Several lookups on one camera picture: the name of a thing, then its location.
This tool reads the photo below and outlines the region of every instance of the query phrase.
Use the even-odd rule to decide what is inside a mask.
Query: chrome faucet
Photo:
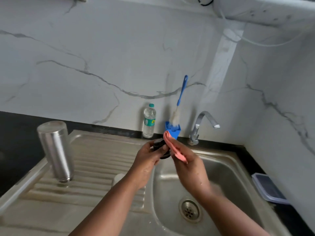
[[[198,141],[198,130],[199,130],[199,126],[201,124],[201,121],[203,119],[203,117],[206,116],[207,119],[209,120],[209,122],[211,123],[211,125],[214,128],[220,128],[220,125],[215,121],[215,119],[212,117],[212,115],[207,112],[207,111],[202,111],[199,116],[197,117],[197,120],[195,122],[195,126],[194,129],[191,131],[190,133],[190,138],[188,140],[188,144],[189,145],[197,145],[199,143]]]

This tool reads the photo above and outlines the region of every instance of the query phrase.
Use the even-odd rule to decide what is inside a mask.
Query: black wire
[[[202,5],[203,7],[207,7],[209,6],[211,3],[213,3],[213,0],[211,2],[209,2],[208,4],[202,4],[200,0],[198,0],[198,2],[200,3],[200,5]]]

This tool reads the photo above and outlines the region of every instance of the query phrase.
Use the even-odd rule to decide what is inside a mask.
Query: brush handle
[[[177,101],[177,106],[179,106],[179,104],[180,104],[180,99],[181,99],[181,96],[183,95],[183,92],[184,92],[184,90],[186,88],[187,81],[188,81],[188,75],[185,75],[185,78],[184,78],[184,81],[183,81],[183,86],[181,87],[180,96],[179,96],[179,99]]]

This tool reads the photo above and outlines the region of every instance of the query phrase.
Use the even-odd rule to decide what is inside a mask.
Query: plastic bottle
[[[156,114],[157,112],[154,109],[153,103],[150,103],[149,107],[144,110],[144,122],[143,122],[142,135],[145,138],[153,137]]]

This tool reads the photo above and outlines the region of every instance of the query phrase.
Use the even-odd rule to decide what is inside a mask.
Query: left hand
[[[169,150],[167,145],[153,151],[153,141],[144,144],[138,151],[132,167],[128,171],[128,175],[133,177],[137,189],[144,187],[151,175],[153,167],[159,162],[160,158]]]

